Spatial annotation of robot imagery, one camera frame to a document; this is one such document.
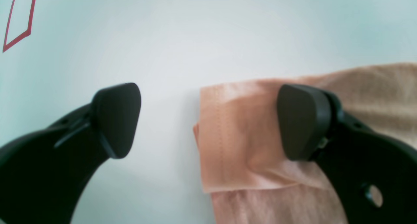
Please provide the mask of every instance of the peach fabric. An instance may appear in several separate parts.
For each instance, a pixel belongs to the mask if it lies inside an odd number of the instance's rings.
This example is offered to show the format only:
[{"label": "peach fabric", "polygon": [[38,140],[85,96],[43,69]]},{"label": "peach fabric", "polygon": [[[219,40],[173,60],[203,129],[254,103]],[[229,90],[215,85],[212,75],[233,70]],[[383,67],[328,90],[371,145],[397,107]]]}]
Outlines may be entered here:
[{"label": "peach fabric", "polygon": [[201,89],[194,126],[203,190],[217,224],[344,224],[338,196],[315,163],[286,159],[276,101],[285,83],[334,92],[375,131],[417,147],[417,64],[373,65],[319,76]]}]

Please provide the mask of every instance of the light blue surface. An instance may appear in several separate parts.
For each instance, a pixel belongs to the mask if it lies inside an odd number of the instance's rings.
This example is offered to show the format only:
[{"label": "light blue surface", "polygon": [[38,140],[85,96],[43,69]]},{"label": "light blue surface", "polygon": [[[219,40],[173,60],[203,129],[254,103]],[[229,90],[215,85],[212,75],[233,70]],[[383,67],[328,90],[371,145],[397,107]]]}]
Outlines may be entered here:
[{"label": "light blue surface", "polygon": [[0,54],[0,145],[135,82],[132,151],[96,172],[73,223],[212,224],[198,88],[416,61],[416,12],[417,0],[36,0],[32,34]]}]

